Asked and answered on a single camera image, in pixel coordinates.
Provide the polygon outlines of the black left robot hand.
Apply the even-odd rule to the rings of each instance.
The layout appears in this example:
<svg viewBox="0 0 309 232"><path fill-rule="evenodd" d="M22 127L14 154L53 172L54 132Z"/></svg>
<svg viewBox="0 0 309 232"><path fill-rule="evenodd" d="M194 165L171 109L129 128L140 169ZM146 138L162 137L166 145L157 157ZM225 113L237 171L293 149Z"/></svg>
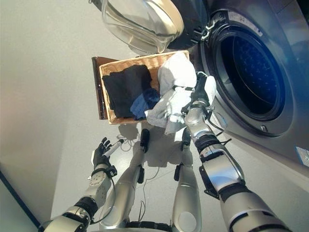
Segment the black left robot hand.
<svg viewBox="0 0 309 232"><path fill-rule="evenodd" d="M101 164L110 166L110 156L123 144L124 140L120 139L116 143L111 144L107 137L104 137L98 147L92 152L91 161L94 170Z"/></svg>

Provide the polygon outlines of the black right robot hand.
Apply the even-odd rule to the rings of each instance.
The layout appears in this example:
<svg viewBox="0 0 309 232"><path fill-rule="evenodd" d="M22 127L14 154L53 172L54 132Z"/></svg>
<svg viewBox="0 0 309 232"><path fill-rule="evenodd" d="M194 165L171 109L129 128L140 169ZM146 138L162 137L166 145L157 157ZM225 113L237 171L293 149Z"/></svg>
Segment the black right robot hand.
<svg viewBox="0 0 309 232"><path fill-rule="evenodd" d="M210 106L208 95L205 91L207 75L204 72L196 72L197 83L191 93L191 102L202 102L206 106Z"/></svg>

